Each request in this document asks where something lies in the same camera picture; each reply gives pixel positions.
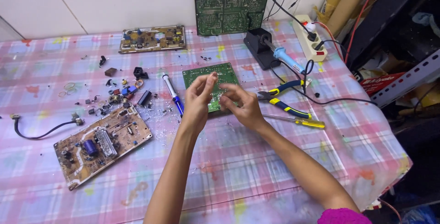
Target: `metal shelf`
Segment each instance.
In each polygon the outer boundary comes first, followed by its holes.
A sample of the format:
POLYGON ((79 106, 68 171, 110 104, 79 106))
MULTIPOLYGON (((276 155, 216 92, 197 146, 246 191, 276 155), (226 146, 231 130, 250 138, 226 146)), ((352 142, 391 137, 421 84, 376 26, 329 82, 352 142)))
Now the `metal shelf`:
POLYGON ((440 49, 421 61, 414 68, 406 72, 390 85, 371 96, 379 108, 383 108, 396 99, 404 96, 421 84, 432 80, 440 74, 440 49))

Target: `yellow and blue pliers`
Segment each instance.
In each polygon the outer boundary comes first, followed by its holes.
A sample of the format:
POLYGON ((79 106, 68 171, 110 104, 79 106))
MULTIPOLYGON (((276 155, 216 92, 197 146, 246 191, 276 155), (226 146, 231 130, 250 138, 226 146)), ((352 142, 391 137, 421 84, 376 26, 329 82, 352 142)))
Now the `yellow and blue pliers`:
POLYGON ((269 102, 271 104, 276 105, 278 108, 281 108, 284 111, 286 111, 292 115, 295 115, 300 118, 311 119, 311 115, 309 113, 305 113, 305 112, 293 109, 293 108, 289 107, 287 104, 283 103, 283 101, 273 97, 275 95, 278 95, 280 92, 288 89, 289 87, 302 86, 302 85, 304 85, 303 80, 286 82, 283 85, 281 85, 275 89, 272 89, 269 92, 264 92, 264 91, 258 92, 258 94, 261 95, 261 96, 258 96, 258 100, 260 100, 260 101, 269 100, 269 102))

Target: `power socket connector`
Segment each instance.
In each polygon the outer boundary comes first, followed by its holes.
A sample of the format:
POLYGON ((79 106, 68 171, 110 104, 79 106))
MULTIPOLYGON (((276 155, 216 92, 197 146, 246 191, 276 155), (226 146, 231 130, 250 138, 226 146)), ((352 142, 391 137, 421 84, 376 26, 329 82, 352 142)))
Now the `power socket connector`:
MULTIPOLYGON (((295 15, 295 18, 301 23, 307 22, 310 24, 312 22, 310 17, 306 14, 295 15)), ((324 48, 324 46, 321 46, 318 50, 315 50, 316 46, 318 46, 322 41, 318 33, 311 31, 316 34, 316 38, 313 40, 313 37, 311 37, 310 34, 307 33, 298 22, 293 21, 292 26, 295 30, 298 40, 300 41, 300 45, 307 60, 313 60, 314 62, 324 61, 324 59, 327 57, 327 50, 324 48)))

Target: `magenta sweater sleeve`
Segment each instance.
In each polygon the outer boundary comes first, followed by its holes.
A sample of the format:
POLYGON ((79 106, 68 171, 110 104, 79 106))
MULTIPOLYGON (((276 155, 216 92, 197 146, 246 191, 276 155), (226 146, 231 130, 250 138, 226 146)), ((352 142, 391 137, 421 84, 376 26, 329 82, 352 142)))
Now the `magenta sweater sleeve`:
POLYGON ((318 219, 318 224, 371 224, 371 221, 360 213, 349 209, 326 210, 318 219))

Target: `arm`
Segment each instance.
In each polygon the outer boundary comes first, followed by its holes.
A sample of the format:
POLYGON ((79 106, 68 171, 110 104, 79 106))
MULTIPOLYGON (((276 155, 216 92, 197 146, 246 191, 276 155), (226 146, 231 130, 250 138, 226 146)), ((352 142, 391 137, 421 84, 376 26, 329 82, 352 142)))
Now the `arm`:
POLYGON ((344 187, 322 165, 264 120, 255 93, 246 92, 233 84, 221 84, 220 87, 229 90, 220 98, 222 108, 230 109, 243 125, 258 132, 313 199, 325 209, 348 208, 359 212, 344 187), (241 107, 237 107, 233 101, 238 101, 241 107))
POLYGON ((179 223, 195 142, 208 119, 217 73, 199 76, 185 93, 185 112, 162 175, 146 210, 144 224, 179 223))

